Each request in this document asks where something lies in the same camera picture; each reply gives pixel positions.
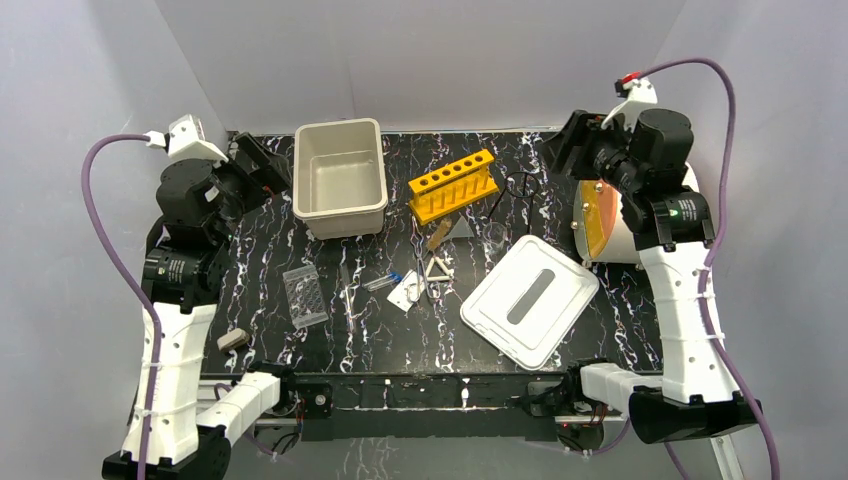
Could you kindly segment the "long glass test tube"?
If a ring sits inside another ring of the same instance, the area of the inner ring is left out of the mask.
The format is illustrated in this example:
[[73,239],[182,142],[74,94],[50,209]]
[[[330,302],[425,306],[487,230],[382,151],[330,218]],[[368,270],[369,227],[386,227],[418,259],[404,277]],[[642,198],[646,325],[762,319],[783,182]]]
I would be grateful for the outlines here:
[[354,335],[356,332],[356,322],[354,319],[354,309],[353,309],[353,299],[352,299],[352,288],[351,288],[351,277],[350,271],[345,264],[340,266],[340,275],[343,286],[343,296],[345,302],[345,315],[348,323],[349,332]]

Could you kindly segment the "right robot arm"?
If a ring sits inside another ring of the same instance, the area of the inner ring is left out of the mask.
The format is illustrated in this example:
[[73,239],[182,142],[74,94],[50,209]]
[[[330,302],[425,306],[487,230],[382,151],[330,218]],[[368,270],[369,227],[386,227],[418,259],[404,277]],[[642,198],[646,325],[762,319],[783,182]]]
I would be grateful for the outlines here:
[[632,130],[621,120],[573,112],[545,141],[554,173],[601,181],[622,199],[622,217],[652,290],[663,352],[658,376],[600,360],[568,370],[565,405],[599,404],[626,416],[647,444],[727,435],[757,423],[760,402],[723,360],[709,254],[718,244],[705,197],[684,182],[694,141],[682,113],[652,108]]

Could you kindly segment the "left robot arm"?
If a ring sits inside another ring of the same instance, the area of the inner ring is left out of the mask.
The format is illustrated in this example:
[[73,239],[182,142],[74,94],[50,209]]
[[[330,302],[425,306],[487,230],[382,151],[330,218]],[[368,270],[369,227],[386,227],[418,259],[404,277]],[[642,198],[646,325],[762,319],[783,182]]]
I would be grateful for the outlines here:
[[290,187],[280,157],[252,135],[238,134],[234,155],[200,137],[149,132],[142,141],[164,150],[156,200],[160,218],[146,240],[142,278],[130,288],[142,304],[144,344],[139,384],[120,450],[108,456],[106,479],[221,479],[232,449],[251,439],[258,419],[302,418],[306,404],[293,371],[253,363],[216,401],[198,407],[206,338],[228,269],[232,233],[241,218]]

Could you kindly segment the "blue capped test tube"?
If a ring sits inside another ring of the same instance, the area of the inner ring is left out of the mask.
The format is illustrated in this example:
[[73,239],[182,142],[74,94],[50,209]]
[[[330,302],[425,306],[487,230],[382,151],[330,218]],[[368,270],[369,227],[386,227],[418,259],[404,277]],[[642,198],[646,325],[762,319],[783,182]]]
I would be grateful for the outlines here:
[[369,292],[374,292],[385,287],[398,284],[402,281],[403,277],[395,272],[390,272],[378,279],[367,282],[364,285],[364,288]]

